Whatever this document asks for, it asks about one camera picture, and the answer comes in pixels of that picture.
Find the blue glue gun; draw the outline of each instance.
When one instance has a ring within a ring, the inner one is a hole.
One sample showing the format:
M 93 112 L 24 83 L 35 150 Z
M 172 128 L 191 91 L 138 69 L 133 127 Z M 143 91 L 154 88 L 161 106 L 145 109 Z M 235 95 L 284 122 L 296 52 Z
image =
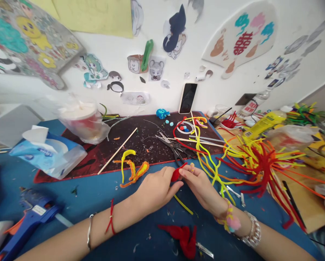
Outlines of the blue glue gun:
M 13 236 L 0 252 L 0 261 L 13 261 L 38 225 L 53 220 L 63 208 L 53 204 L 53 198 L 37 190 L 22 187 L 20 190 L 20 204 L 25 208 L 25 215 L 6 231 Z

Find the dark red mat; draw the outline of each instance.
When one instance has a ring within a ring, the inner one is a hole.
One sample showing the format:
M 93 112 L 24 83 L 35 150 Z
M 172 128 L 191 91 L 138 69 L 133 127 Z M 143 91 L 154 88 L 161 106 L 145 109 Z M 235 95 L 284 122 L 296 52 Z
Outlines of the dark red mat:
M 155 137 L 155 134 L 160 136 L 159 132 L 161 132 L 161 130 L 156 125 L 158 125 L 166 133 L 168 138 L 173 138 L 172 131 L 175 128 L 176 124 L 181 121 L 184 116 L 188 118 L 191 117 L 190 114 L 181 115 L 177 112 L 171 113 L 171 116 L 168 116 L 166 119 L 174 123 L 172 127 L 169 124 L 165 124 L 163 127 L 165 120 L 160 120 L 156 115 L 142 115 L 131 117 L 115 125 L 109 133 L 109 141 L 105 139 L 98 145 L 83 143 L 76 135 L 72 134 L 68 129 L 66 129 L 62 136 L 82 145 L 88 154 L 63 180 L 96 175 L 136 127 L 138 128 L 138 133 L 133 134 L 133 136 L 126 142 L 125 146 L 121 149 L 121 151 L 119 151 L 113 160 L 121 160 L 123 152 L 125 150 L 133 149 L 136 151 L 136 155 L 129 155 L 126 158 L 128 160 L 132 160 L 135 163 L 136 167 L 141 166 L 144 161 L 148 161 L 150 165 L 173 162 L 173 152 L 170 150 L 170 148 L 168 148 L 164 143 Z M 204 114 L 200 112 L 193 112 L 193 116 L 203 117 Z M 108 125 L 111 126 L 114 123 L 115 120 L 108 122 Z M 209 126 L 207 129 L 200 129 L 202 137 L 220 139 L 212 127 Z M 176 136 L 179 138 L 189 139 L 189 135 L 190 134 L 182 134 L 176 130 Z M 195 148 L 195 143 L 193 142 L 183 141 L 183 143 L 192 148 Z M 221 147 L 210 145 L 203 146 L 211 154 L 218 154 L 223 151 Z M 120 163 L 110 162 L 101 174 L 118 171 L 120 169 Z M 59 180 L 46 175 L 42 171 L 39 171 L 34 178 L 34 183 L 56 181 Z

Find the scissors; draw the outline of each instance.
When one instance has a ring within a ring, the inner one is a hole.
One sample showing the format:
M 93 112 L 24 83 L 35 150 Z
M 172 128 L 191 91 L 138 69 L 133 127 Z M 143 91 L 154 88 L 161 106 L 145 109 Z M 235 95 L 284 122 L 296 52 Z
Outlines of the scissors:
M 173 151 L 173 155 L 174 155 L 174 159 L 176 161 L 176 164 L 178 167 L 182 166 L 184 164 L 184 160 L 182 158 L 182 156 L 179 154 L 179 151 L 180 152 L 183 152 L 187 158 L 192 158 L 192 159 L 197 159 L 198 156 L 197 154 L 190 150 L 190 149 L 187 149 L 185 147 L 181 147 L 180 145 L 178 144 L 175 144 L 173 142 L 171 142 L 169 139 L 167 139 L 161 132 L 159 132 L 161 137 L 155 135 L 158 139 L 160 139 L 160 141 L 162 141 L 163 143 L 165 143 L 166 146 L 169 146 L 170 149 Z

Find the table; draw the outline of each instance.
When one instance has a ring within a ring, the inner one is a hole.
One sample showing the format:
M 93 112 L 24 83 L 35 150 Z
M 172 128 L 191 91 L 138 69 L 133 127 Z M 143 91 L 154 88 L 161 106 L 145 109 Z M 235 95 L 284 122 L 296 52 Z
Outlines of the table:
M 229 134 L 225 130 L 218 129 L 218 133 L 225 139 L 229 140 L 233 137 L 233 135 Z M 231 131 L 235 135 L 242 135 L 242 132 L 239 129 Z M 238 139 L 234 139 L 230 142 L 231 145 L 240 146 L 241 143 Z M 313 178 L 321 179 L 325 181 L 325 174 L 310 167 L 298 167 L 294 170 L 300 174 L 304 174 Z M 285 177 L 283 174 L 276 172 L 277 176 L 281 180 L 285 180 L 289 187 L 289 190 L 292 193 L 294 201 L 297 204 L 297 207 L 300 211 L 302 219 L 307 227 L 307 233 L 314 232 L 319 228 L 325 225 L 325 205 L 324 200 L 310 191 L 308 191 L 303 186 L 294 182 L 293 180 Z M 317 181 L 313 181 L 308 178 L 304 178 L 299 175 L 291 174 L 290 172 L 285 172 L 286 174 L 292 175 L 293 178 L 303 183 L 304 185 L 314 189 L 314 186 L 320 184 Z
M 41 122 L 40 125 L 48 127 L 50 132 L 58 135 L 65 129 L 58 120 Z M 191 162 L 194 162 L 199 167 L 197 160 L 189 159 L 188 163 Z M 175 163 L 167 163 L 164 166 L 175 167 Z M 162 167 L 163 165 L 154 165 L 151 166 L 149 171 L 155 172 Z M 33 184 L 36 171 L 32 165 L 19 158 L 11 157 L 8 154 L 0 154 L 0 221 L 13 220 L 17 222 L 23 216 L 22 208 L 18 204 L 20 186 L 47 190 L 52 193 L 56 198 L 56 202 L 65 206 L 62 215 L 71 222 L 77 223 L 88 218 L 90 214 L 96 211 L 110 207 L 112 198 L 114 198 L 115 202 L 122 201 L 134 193 L 143 180 L 141 178 L 135 184 L 124 189 L 118 188 L 122 179 L 121 172 L 118 171 L 55 183 Z M 243 176 L 243 174 L 233 171 L 225 164 L 221 165 L 220 171 L 229 177 L 241 178 Z M 125 176 L 130 176 L 129 170 L 125 172 Z M 78 186 L 77 197 L 71 193 L 76 186 Z M 220 190 L 219 184 L 215 184 L 215 188 Z M 232 186 L 232 188 L 239 192 L 238 187 Z M 157 228 L 158 224 L 196 225 L 197 241 L 211 250 L 216 260 L 261 259 L 254 250 L 228 234 L 222 226 L 217 224 L 213 217 L 201 207 L 188 186 L 184 185 L 177 193 L 177 196 L 194 212 L 194 215 L 190 215 L 176 200 L 172 199 L 160 210 L 103 243 L 84 260 L 103 260 L 104 257 L 106 260 L 185 260 L 179 244 L 171 240 L 170 235 L 165 231 L 159 230 Z M 237 207 L 243 209 L 240 200 L 238 198 L 234 199 Z M 265 193 L 260 199 L 257 197 L 250 198 L 245 195 L 245 201 L 246 209 L 243 210 L 249 211 L 259 221 L 290 238 L 318 260 L 322 259 L 318 249 L 296 224 L 293 224 L 287 230 L 282 228 L 282 223 L 288 220 L 288 215 L 268 193 Z M 39 226 L 20 254 L 25 253 L 64 229 L 65 227 L 57 220 Z M 86 235 L 84 235 L 84 244 L 86 244 Z M 197 256 L 196 258 L 196 260 L 202 259 L 209 260 L 208 257 L 200 258 Z

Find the plastic bottle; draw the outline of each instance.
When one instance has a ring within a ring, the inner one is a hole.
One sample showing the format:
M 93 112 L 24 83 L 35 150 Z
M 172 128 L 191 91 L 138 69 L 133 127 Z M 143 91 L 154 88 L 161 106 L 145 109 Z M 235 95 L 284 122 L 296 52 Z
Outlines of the plastic bottle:
M 289 106 L 283 106 L 279 111 L 272 111 L 261 118 L 253 127 L 248 131 L 245 131 L 243 135 L 251 140 L 259 137 L 259 135 L 270 129 L 276 124 L 280 124 L 287 118 L 287 112 L 290 112 L 293 108 Z
M 258 108 L 259 105 L 261 105 L 263 102 L 269 99 L 270 93 L 273 89 L 274 89 L 273 87 L 269 87 L 265 91 L 261 91 L 257 93 L 257 95 L 254 96 L 253 99 L 250 100 L 246 104 L 246 106 L 241 109 L 241 111 L 238 113 L 238 116 L 239 117 L 250 116 L 251 113 L 253 113 Z

